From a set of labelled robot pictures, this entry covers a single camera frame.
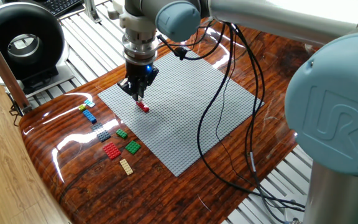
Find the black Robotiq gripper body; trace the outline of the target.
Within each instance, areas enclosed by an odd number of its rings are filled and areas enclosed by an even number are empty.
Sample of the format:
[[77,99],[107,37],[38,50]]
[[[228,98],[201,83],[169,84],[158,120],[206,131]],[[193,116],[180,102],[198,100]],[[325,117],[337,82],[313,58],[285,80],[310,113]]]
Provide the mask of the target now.
[[138,83],[142,92],[145,76],[151,72],[153,67],[155,66],[152,63],[147,65],[135,65],[133,63],[127,62],[126,78],[128,78],[131,83]]

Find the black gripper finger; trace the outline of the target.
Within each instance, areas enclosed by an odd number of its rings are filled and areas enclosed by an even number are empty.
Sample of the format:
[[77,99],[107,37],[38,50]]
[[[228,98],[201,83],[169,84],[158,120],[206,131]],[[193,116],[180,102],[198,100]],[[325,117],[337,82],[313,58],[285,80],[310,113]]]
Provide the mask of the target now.
[[156,67],[153,67],[151,72],[145,76],[144,84],[142,86],[142,95],[141,95],[142,98],[144,97],[145,90],[147,89],[148,86],[150,86],[153,83],[158,72],[159,70]]
[[128,78],[124,78],[117,83],[118,87],[127,93],[135,101],[141,99],[141,87],[138,83],[131,83]]

